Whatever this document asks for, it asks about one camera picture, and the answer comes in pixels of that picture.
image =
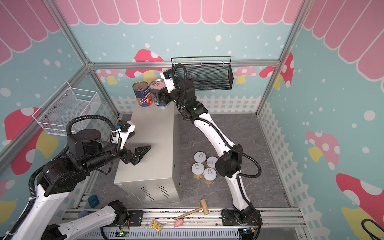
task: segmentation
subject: gray floor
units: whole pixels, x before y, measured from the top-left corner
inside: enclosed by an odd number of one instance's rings
[[[212,114],[212,119],[222,132],[235,144],[240,143],[243,151],[256,159],[262,174],[256,179],[244,178],[244,186],[248,197],[256,207],[288,207],[281,182],[272,162],[268,147],[255,114]],[[118,163],[113,164],[109,175],[99,173],[91,195],[96,194],[101,208],[113,200],[120,200],[129,209],[137,208],[195,208],[200,206],[200,199],[206,199],[208,207],[232,207],[232,196],[227,182],[218,175],[212,185],[201,179],[192,177],[190,170],[194,162],[194,154],[203,151],[206,155],[215,156],[215,150],[204,134],[191,122],[180,120],[180,157],[181,157],[181,201],[163,204],[142,204],[121,188],[113,184]],[[242,172],[254,174],[255,165],[243,158]]]

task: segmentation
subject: white picket fence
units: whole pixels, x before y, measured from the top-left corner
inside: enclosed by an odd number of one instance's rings
[[[200,98],[197,96],[197,100],[200,101],[210,113],[254,113],[259,107],[261,99],[261,96],[257,98],[253,96],[250,98],[246,98],[245,96],[242,98],[238,96],[234,98],[230,96],[226,98],[222,96],[218,98],[214,96],[211,98],[207,96]],[[119,99],[112,97],[112,101],[120,113],[131,113],[134,105],[137,103],[136,98],[131,99],[129,97],[126,99],[122,97],[119,97]]]
[[[321,223],[322,213],[315,210],[313,205],[315,198],[310,197],[307,192],[308,184],[302,181],[303,173],[297,170],[298,162],[293,160],[293,152],[288,150],[289,143],[284,141],[285,135],[281,134],[281,127],[278,126],[278,120],[275,120],[275,114],[272,114],[269,102],[265,103],[259,117],[272,158],[278,167],[283,184],[288,189],[287,194],[293,206],[301,209],[314,240],[329,240],[330,230]]]

